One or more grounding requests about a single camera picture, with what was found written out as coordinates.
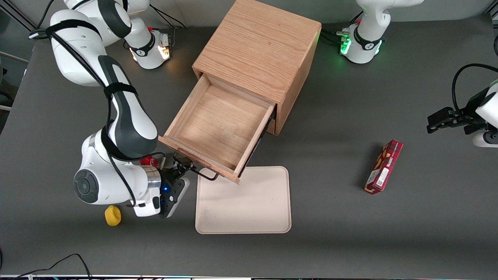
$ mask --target wooden cabinet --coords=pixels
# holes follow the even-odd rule
[[[280,134],[320,30],[314,20],[236,0],[192,65],[199,82],[159,140],[238,183],[270,117],[267,132]]]

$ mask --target yellow sponge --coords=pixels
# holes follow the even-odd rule
[[[106,216],[107,224],[111,227],[115,227],[121,222],[121,211],[114,205],[107,207],[104,215]]]

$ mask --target cardboard box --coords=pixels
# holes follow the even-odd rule
[[[403,148],[403,143],[396,140],[392,140],[382,148],[382,152],[378,156],[375,167],[365,185],[365,191],[376,194],[384,190],[401,148]]]

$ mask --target wooden drawer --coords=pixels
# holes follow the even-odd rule
[[[204,74],[159,141],[239,183],[275,103]]]

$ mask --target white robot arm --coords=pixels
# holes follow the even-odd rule
[[[466,135],[476,133],[472,139],[478,147],[498,147],[498,80],[472,96],[464,108],[458,108],[455,97],[455,85],[460,73],[469,67],[482,67],[498,72],[498,68],[473,63],[462,67],[453,80],[453,106],[444,107],[427,117],[427,132],[434,133],[443,128],[465,126]]]
[[[136,15],[149,0],[64,0],[69,9],[86,15],[98,30],[104,47],[124,38],[133,58],[145,69],[154,69],[170,58],[169,37],[149,30]]]
[[[382,35],[391,23],[387,9],[410,7],[421,4],[424,0],[356,0],[363,9],[361,23],[353,23],[339,35],[346,37],[341,47],[341,54],[354,63],[367,63],[378,53],[382,44]]]
[[[133,40],[143,43],[140,39],[144,38],[141,35],[145,32],[131,34],[134,20],[139,23],[141,20],[130,20],[122,6],[113,0],[68,0],[66,3],[69,6],[74,4],[76,9],[56,12],[45,31],[51,40],[59,70],[76,84],[103,86],[106,97],[117,112],[114,121],[108,119],[104,128],[83,142],[82,163],[74,176],[76,194],[89,204],[131,201],[137,216],[160,214],[169,217],[189,185],[187,179],[180,177],[194,167],[187,161],[178,164],[178,160],[175,160],[175,167],[164,170],[132,163],[154,151],[157,129],[124,70],[105,51],[104,42],[112,43],[121,37],[129,38],[130,43]],[[117,13],[118,18],[103,20],[106,18],[105,7],[112,10],[111,14]],[[94,17],[90,18],[80,10]],[[111,28],[111,21],[120,24]],[[149,39],[155,37],[145,30]],[[148,61],[153,60],[151,52],[143,56]]]

